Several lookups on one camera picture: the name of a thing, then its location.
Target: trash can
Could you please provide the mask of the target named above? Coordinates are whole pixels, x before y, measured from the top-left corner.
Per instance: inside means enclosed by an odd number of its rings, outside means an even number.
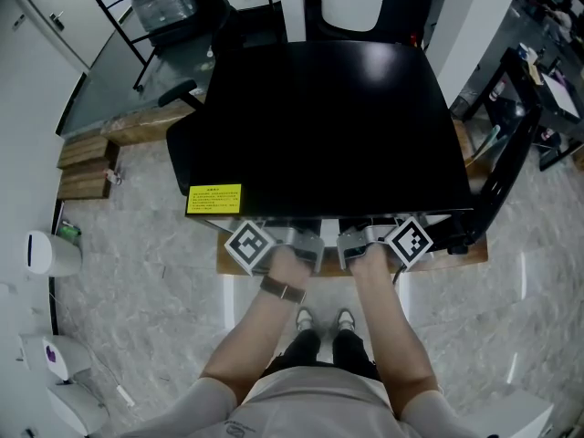
[[[25,266],[39,275],[71,276],[81,268],[81,251],[61,237],[34,230],[26,236]]]

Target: white cabinet door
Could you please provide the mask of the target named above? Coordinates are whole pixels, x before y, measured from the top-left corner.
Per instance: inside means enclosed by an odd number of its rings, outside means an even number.
[[[114,31],[95,0],[30,0],[88,67]]]

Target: watch strap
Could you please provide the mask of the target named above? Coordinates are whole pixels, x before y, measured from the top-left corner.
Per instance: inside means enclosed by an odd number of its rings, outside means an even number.
[[[306,290],[301,288],[292,287],[280,281],[276,281],[270,276],[264,276],[262,283],[259,286],[265,292],[275,295],[283,300],[289,300],[297,304],[301,304],[304,301],[304,297],[307,294]]]

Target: yellow warning label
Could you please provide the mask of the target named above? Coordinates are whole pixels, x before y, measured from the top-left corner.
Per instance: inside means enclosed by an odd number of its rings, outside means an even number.
[[[238,214],[241,185],[192,186],[187,214]]]

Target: white sneaker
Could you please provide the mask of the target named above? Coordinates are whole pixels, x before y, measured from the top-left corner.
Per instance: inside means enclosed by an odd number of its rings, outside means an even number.
[[[346,308],[342,308],[337,316],[337,328],[339,331],[343,329],[355,331],[355,318]]]
[[[314,318],[308,308],[301,307],[296,315],[296,329],[304,331],[306,329],[314,329]]]

